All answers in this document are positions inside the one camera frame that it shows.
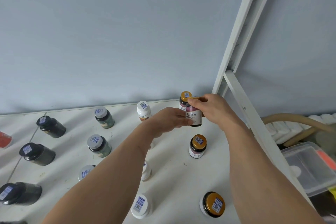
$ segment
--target forearm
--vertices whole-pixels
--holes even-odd
[[[222,128],[230,147],[234,205],[242,223],[324,223],[240,119],[227,120]]]
[[[61,198],[43,223],[91,224],[97,222],[97,216],[99,223],[122,223],[137,193],[152,140],[146,124],[139,125]]]

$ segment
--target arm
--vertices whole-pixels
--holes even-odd
[[[225,132],[230,147],[233,203],[242,223],[325,223],[271,163],[253,134],[222,97],[206,94],[202,102],[189,99],[188,103]]]
[[[42,224],[92,224],[97,216],[102,224],[122,223],[137,194],[152,140],[191,124],[184,111],[170,107],[145,120],[57,202]]]

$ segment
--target blue-gray wall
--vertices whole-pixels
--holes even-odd
[[[237,78],[261,116],[335,112],[336,0],[268,0]]]
[[[0,113],[212,90],[241,0],[0,0]]]

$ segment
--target hand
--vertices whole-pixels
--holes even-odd
[[[185,111],[173,107],[166,107],[143,122],[143,125],[149,126],[153,131],[154,138],[160,137],[162,133],[172,131],[174,128],[192,124],[192,120],[186,119]]]
[[[200,109],[209,121],[219,125],[222,130],[228,121],[240,121],[226,100],[217,94],[205,94],[201,100],[191,98],[188,103]]]

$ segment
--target clear plastic bin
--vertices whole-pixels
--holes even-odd
[[[336,185],[336,164],[312,142],[294,145],[281,151],[308,197]]]

